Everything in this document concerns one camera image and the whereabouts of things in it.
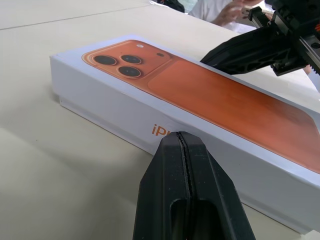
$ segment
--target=hand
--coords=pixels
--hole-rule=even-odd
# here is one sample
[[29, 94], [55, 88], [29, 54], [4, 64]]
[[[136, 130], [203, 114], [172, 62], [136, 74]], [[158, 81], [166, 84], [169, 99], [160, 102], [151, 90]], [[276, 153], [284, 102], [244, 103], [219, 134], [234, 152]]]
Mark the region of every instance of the hand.
[[223, 27], [237, 19], [242, 14], [242, 8], [244, 7], [244, 0], [234, 0], [229, 3], [220, 14], [213, 20], [213, 24]]

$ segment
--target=orange phone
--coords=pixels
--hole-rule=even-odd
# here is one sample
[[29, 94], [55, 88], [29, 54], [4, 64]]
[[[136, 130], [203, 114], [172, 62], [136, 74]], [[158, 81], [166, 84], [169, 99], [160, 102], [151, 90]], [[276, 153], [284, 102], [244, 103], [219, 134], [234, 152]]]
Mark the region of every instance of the orange phone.
[[88, 52], [89, 65], [320, 173], [320, 134], [304, 111], [138, 40]]

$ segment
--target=box side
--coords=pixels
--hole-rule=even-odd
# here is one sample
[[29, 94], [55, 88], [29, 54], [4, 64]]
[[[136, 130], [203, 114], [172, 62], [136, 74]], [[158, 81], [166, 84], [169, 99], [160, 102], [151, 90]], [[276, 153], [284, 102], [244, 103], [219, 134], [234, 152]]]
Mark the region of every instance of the box side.
[[58, 56], [50, 62], [53, 90], [62, 106], [151, 154], [169, 132], [194, 134], [231, 177], [244, 203], [297, 232], [320, 230], [320, 190], [315, 186], [115, 90]]

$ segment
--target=white table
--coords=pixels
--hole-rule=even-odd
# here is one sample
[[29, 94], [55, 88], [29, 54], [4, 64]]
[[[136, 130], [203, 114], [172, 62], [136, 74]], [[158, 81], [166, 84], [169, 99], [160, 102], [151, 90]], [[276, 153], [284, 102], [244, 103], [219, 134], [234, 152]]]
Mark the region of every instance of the white table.
[[[15, 23], [32, 25], [0, 30], [0, 239], [132, 238], [139, 182], [152, 156], [60, 107], [49, 55], [134, 33], [199, 60], [235, 35], [165, 7], [105, 1], [115, 10], [39, 24], [19, 15]], [[317, 109], [319, 94], [296, 75], [277, 78], [262, 69], [240, 77]], [[320, 239], [245, 210], [257, 240]]]

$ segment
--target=white box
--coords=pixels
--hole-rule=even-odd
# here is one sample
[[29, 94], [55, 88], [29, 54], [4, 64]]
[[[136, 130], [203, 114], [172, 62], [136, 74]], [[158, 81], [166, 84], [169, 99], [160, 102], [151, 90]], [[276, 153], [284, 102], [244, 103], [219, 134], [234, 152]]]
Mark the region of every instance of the white box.
[[243, 203], [299, 233], [320, 231], [319, 173], [119, 80], [83, 60], [86, 53], [128, 40], [155, 46], [169, 56], [188, 60], [304, 111], [313, 119], [316, 136], [320, 140], [318, 113], [133, 35], [52, 56], [52, 85], [60, 97], [60, 104], [151, 154], [156, 152], [161, 138], [168, 132], [185, 131], [196, 135], [233, 180]]

